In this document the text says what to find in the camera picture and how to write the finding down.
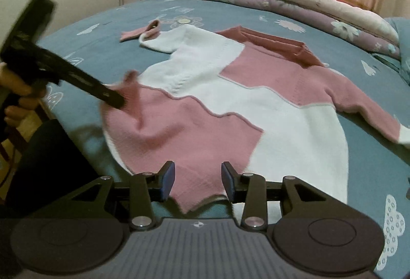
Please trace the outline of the person's left hand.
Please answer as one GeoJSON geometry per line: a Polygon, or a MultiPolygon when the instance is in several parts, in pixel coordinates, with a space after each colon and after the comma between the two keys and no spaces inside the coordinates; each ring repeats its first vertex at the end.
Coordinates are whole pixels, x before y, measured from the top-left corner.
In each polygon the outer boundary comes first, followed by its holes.
{"type": "Polygon", "coordinates": [[[1,87],[20,97],[18,103],[9,105],[4,110],[4,121],[16,128],[40,104],[45,97],[45,86],[34,88],[27,85],[17,74],[13,73],[5,62],[1,62],[1,87]]]}

